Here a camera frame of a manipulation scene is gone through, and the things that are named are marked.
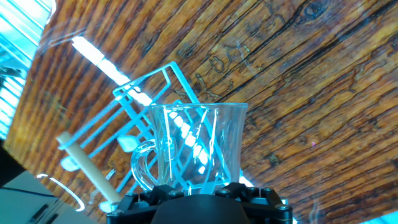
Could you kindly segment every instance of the wood grain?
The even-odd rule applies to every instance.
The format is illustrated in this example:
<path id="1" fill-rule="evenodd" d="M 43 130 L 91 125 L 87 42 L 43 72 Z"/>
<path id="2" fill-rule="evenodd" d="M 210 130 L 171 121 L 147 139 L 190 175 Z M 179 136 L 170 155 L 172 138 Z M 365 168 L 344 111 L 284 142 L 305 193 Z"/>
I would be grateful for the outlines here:
<path id="1" fill-rule="evenodd" d="M 67 185 L 104 222 L 103 198 L 87 203 L 95 188 L 84 173 L 62 169 L 67 155 L 55 140 L 102 110 L 117 87 L 72 46 L 79 35 L 130 79 L 176 61 L 200 101 L 248 103 L 244 173 L 288 197 L 299 221 L 379 217 L 398 210 L 397 17 L 396 0 L 57 1 L 5 148 L 33 174 Z M 174 88 L 163 100 L 185 97 Z M 129 158 L 115 141 L 93 161 L 104 175 L 116 170 L 117 186 Z"/>

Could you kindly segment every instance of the screw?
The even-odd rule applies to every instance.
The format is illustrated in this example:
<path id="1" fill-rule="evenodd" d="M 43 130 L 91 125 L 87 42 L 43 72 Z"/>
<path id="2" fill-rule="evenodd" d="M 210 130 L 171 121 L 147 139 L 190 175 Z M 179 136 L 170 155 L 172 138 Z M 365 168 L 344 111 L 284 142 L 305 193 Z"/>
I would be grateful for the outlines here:
<path id="1" fill-rule="evenodd" d="M 275 208 L 278 209 L 278 210 L 288 210 L 290 208 L 290 206 L 284 205 L 284 204 L 277 204 L 275 206 Z"/>
<path id="2" fill-rule="evenodd" d="M 217 190 L 217 193 L 219 193 L 221 195 L 226 195 L 226 194 L 231 193 L 231 191 L 228 189 L 219 189 L 219 190 Z"/>
<path id="3" fill-rule="evenodd" d="M 178 190 L 172 190 L 172 191 L 169 192 L 169 195 L 173 196 L 173 197 L 180 196 L 181 194 L 182 194 L 182 192 L 178 191 Z"/>
<path id="4" fill-rule="evenodd" d="M 108 216 L 120 216 L 124 213 L 124 211 L 120 210 L 120 209 L 116 209 L 115 211 L 111 212 L 108 214 Z"/>

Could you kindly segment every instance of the dish rack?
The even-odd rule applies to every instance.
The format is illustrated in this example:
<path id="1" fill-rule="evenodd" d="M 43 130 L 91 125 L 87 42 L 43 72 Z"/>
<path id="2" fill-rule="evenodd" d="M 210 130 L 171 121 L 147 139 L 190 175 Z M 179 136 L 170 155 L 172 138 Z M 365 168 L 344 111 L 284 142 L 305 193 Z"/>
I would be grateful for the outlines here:
<path id="1" fill-rule="evenodd" d="M 151 92 L 148 89 L 150 83 L 164 83 L 156 92 Z M 184 93 L 178 93 L 178 95 L 183 96 L 181 99 L 175 100 L 174 102 L 164 101 L 165 96 L 173 92 L 173 87 L 178 87 L 180 85 L 185 91 Z M 59 149 L 65 149 L 66 147 L 72 145 L 74 142 L 80 142 L 79 145 L 82 149 L 87 147 L 94 139 L 96 139 L 106 128 L 115 121 L 123 112 L 129 116 L 129 121 L 114 132 L 109 138 L 102 142 L 94 151 L 92 151 L 88 157 L 92 159 L 95 155 L 99 154 L 102 150 L 108 147 L 112 142 L 125 136 L 132 129 L 138 130 L 139 133 L 135 135 L 137 139 L 137 144 L 142 141 L 150 140 L 154 138 L 154 130 L 152 129 L 152 123 L 147 117 L 148 106 L 156 103 L 199 103 L 198 98 L 195 96 L 192 88 L 185 79 L 181 69 L 175 62 L 170 62 L 163 67 L 160 67 L 142 77 L 139 77 L 131 82 L 128 82 L 113 91 L 114 100 L 112 100 L 104 109 L 102 109 L 96 116 L 84 124 L 72 138 L 62 144 Z M 155 164 L 157 156 L 148 163 L 149 169 Z M 68 156 L 61 160 L 61 166 L 70 172 L 79 169 L 79 165 L 73 161 L 73 159 Z M 178 164 L 181 168 L 181 172 L 184 171 L 184 165 Z M 120 193 L 122 189 L 126 186 L 128 181 L 132 178 L 132 172 L 129 172 L 124 176 L 121 183 L 116 188 L 117 193 Z M 128 193 L 133 193 L 138 187 L 138 183 L 135 182 L 134 185 L 129 189 Z"/>

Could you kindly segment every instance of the black plastic part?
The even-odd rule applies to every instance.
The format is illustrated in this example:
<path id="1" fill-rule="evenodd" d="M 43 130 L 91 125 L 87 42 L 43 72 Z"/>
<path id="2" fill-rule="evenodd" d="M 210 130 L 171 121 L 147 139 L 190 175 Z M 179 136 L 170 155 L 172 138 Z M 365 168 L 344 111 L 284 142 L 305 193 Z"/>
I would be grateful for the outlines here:
<path id="1" fill-rule="evenodd" d="M 268 204 L 272 207 L 275 207 L 276 205 L 282 203 L 280 197 L 273 189 L 272 190 L 261 189 L 261 197 L 267 199 Z"/>
<path id="2" fill-rule="evenodd" d="M 106 216 L 106 223 L 108 224 L 150 223 L 158 207 L 159 207 L 158 205 L 154 205 L 146 208 L 140 208 L 137 210 L 130 210 L 116 217 L 108 214 Z"/>
<path id="3" fill-rule="evenodd" d="M 192 195 L 159 205 L 151 223 L 250 224 L 250 221 L 236 200 L 212 195 Z"/>
<path id="4" fill-rule="evenodd" d="M 292 220 L 292 208 L 286 210 L 278 210 L 269 205 L 259 205 L 255 203 L 242 202 L 242 206 L 246 215 L 252 218 L 271 218 L 273 220 Z"/>
<path id="5" fill-rule="evenodd" d="M 139 197 L 141 200 L 147 202 L 149 205 L 158 205 L 170 199 L 175 199 L 184 196 L 183 193 L 176 196 L 169 195 L 169 192 L 171 192 L 172 190 L 175 189 L 168 185 L 155 186 L 151 192 L 143 192 L 140 194 Z"/>
<path id="6" fill-rule="evenodd" d="M 51 218 L 45 224 L 52 224 L 55 221 L 55 219 L 58 218 L 58 216 L 59 215 L 57 213 L 55 213 L 54 215 L 51 216 Z"/>
<path id="7" fill-rule="evenodd" d="M 120 201 L 117 209 L 128 211 L 132 209 L 134 203 L 138 202 L 138 194 L 125 195 Z"/>
<path id="8" fill-rule="evenodd" d="M 222 190 L 228 190 L 229 193 L 223 194 Z M 241 196 L 242 192 L 246 191 L 246 186 L 244 184 L 239 183 L 230 183 L 229 185 L 223 187 L 216 191 L 215 195 L 226 198 L 236 199 Z"/>
<path id="9" fill-rule="evenodd" d="M 137 195 L 126 195 L 118 205 L 123 213 L 108 214 L 109 224 L 133 223 L 243 223 L 292 224 L 293 210 L 276 209 L 282 203 L 272 189 L 262 189 L 231 183 L 214 195 L 184 197 L 168 185 L 154 187 L 140 194 L 141 202 L 135 206 Z"/>
<path id="10" fill-rule="evenodd" d="M 258 187 L 248 187 L 250 197 L 260 197 L 260 189 Z"/>

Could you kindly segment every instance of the glass mug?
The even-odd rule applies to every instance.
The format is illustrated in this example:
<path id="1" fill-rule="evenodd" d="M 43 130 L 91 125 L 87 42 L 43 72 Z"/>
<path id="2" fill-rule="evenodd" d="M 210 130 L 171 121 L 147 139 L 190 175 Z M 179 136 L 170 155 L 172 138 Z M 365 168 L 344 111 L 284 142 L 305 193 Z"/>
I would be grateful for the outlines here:
<path id="1" fill-rule="evenodd" d="M 239 182 L 246 103 L 152 105 L 155 139 L 132 152 L 131 171 L 144 190 L 167 184 L 185 195 L 212 194 Z M 159 177 L 147 156 L 157 154 Z"/>

